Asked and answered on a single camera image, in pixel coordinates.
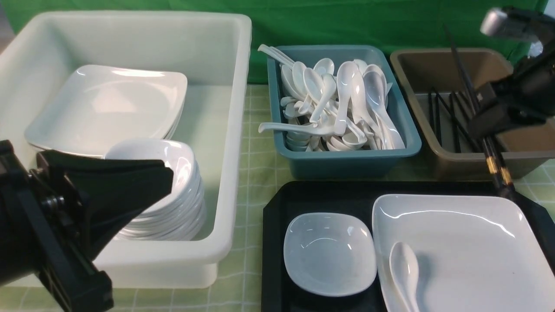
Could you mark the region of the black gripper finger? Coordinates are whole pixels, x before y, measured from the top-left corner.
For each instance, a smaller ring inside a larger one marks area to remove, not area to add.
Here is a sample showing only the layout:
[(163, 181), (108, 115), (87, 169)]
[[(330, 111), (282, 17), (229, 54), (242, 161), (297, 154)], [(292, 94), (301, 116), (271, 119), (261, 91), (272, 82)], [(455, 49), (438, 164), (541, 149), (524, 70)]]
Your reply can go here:
[(48, 150), (48, 183), (71, 239), (95, 259), (133, 218), (169, 195), (174, 172), (159, 159), (113, 160)]

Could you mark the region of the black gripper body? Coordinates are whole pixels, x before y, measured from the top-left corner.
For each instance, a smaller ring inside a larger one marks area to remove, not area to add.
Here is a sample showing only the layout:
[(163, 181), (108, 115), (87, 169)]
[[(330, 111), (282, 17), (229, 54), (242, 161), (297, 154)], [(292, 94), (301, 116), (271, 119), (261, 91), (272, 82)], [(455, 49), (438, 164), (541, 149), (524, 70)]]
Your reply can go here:
[(106, 312), (114, 306), (111, 279), (78, 246), (63, 213), (68, 200), (2, 140), (1, 285), (35, 275), (64, 312)]
[(555, 114), (554, 53), (526, 59), (511, 75), (472, 89), (477, 112), (468, 133), (476, 140), (523, 127), (540, 126)]

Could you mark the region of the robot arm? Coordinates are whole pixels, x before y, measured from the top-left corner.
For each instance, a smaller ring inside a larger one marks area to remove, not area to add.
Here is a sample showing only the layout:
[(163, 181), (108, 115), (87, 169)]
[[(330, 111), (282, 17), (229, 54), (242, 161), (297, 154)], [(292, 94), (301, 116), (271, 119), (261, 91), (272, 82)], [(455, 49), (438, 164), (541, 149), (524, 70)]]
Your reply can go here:
[(468, 124), (476, 140), (539, 126), (555, 114), (554, 18), (514, 6), (490, 9), (480, 26), (488, 37), (521, 42), (541, 42), (542, 52), (523, 58), (507, 77), (477, 88), (479, 109)]

